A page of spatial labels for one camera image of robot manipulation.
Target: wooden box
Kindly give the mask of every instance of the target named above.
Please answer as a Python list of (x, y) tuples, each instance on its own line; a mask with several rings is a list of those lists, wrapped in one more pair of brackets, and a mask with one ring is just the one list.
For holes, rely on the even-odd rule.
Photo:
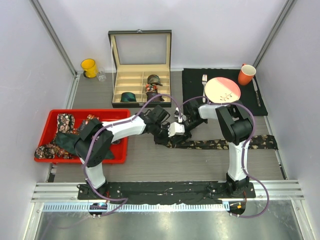
[[(139, 108), (147, 102), (148, 76), (158, 75), (163, 86), (159, 94), (171, 96), (170, 62), (171, 30), (109, 31), (108, 36), (116, 68), (112, 106), (114, 108)], [(121, 102), (125, 92), (135, 94), (136, 102)], [(148, 107), (171, 107), (171, 98), (150, 102)]]

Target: knife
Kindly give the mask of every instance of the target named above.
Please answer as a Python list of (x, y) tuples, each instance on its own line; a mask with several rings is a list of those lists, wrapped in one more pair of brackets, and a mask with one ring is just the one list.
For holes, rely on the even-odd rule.
[(255, 91), (255, 98), (256, 98), (256, 102), (258, 103), (258, 107), (261, 107), (261, 103), (260, 103), (260, 98), (259, 98), (259, 94), (258, 94), (258, 87), (257, 87), (257, 83), (255, 78), (252, 79), (252, 83), (253, 83), (253, 88)]

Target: wall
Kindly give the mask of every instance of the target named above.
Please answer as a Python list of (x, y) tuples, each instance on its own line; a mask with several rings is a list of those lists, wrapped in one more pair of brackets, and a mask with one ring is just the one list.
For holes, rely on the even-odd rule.
[(172, 30), (172, 68), (253, 64), (285, 0), (40, 0), (75, 68), (111, 66), (110, 30)]
[(320, 226), (320, 1), (297, 1), (260, 66), (257, 79), (285, 170), (298, 179)]
[(17, 240), (49, 169), (33, 154), (49, 111), (65, 106), (72, 75), (28, 0), (0, 8), (0, 239)]

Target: orange cup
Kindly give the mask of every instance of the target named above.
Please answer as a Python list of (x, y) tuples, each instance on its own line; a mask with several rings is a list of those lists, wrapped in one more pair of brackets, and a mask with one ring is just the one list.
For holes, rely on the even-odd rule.
[(242, 86), (247, 85), (255, 76), (257, 70), (254, 66), (242, 64), (241, 70), (238, 76), (238, 83)]

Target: plastic tray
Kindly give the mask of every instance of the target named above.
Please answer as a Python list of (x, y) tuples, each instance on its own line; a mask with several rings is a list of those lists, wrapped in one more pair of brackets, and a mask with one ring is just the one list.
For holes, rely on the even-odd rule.
[[(58, 114), (72, 114), (75, 118), (74, 127), (78, 128), (83, 120), (87, 118), (89, 114), (99, 117), (101, 122), (115, 121), (120, 119), (126, 119), (130, 117), (130, 111), (128, 109), (54, 109), (51, 110), (46, 120), (44, 130), (38, 146), (50, 143), (57, 132), (57, 116)], [(128, 138), (121, 139), (121, 142), (116, 145), (111, 145), (110, 150), (114, 155), (114, 159), (105, 159), (104, 164), (123, 164), (126, 161), (128, 149)], [(53, 164), (80, 164), (81, 161), (78, 157), (74, 159), (63, 159), (62, 157), (55, 158), (34, 158), (36, 162), (53, 163)]]

